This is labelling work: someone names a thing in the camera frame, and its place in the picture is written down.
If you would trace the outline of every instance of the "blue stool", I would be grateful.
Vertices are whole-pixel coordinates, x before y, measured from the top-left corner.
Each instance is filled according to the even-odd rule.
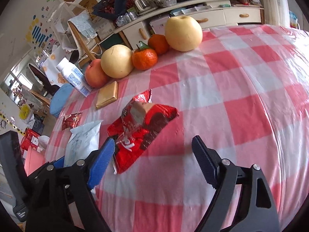
[[[51,115],[55,116],[56,118],[59,117],[61,110],[70,97],[73,89],[74,87],[70,84],[64,84],[62,87],[60,87],[50,102],[49,112]]]

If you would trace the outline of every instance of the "floor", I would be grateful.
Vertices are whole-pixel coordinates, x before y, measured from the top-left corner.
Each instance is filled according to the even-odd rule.
[[[42,132],[42,135],[46,135],[48,137],[50,137],[50,135],[52,134],[52,131],[54,129],[54,126],[56,124],[57,119],[53,116],[48,114],[47,117],[44,119],[43,124],[44,129]]]

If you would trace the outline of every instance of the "white bottle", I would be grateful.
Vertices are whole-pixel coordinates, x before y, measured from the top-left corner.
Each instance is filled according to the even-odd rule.
[[[66,58],[62,59],[56,67],[66,81],[75,87],[81,94],[87,97],[92,91],[87,84],[84,74]]]

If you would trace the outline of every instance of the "blue gripper pad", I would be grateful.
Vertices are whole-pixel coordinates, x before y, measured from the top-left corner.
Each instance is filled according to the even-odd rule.
[[[100,183],[114,152],[115,141],[110,138],[100,149],[100,154],[98,155],[96,161],[90,167],[89,180],[87,182],[87,186],[89,187],[89,189],[93,189],[96,185]]]
[[[62,168],[64,163],[64,156],[54,162],[55,168]]]
[[[206,147],[200,136],[192,139],[192,151],[208,184],[217,189],[219,182],[220,156],[213,149]]]

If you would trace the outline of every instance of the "small red packet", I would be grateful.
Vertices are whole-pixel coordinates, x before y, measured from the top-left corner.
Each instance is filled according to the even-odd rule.
[[[75,128],[78,126],[81,118],[81,113],[65,115],[62,121],[62,131],[67,128]]]
[[[116,143],[114,154],[116,173],[126,171],[159,132],[177,116],[176,108],[153,104],[151,90],[132,98],[121,116],[107,129],[108,135],[113,137]]]

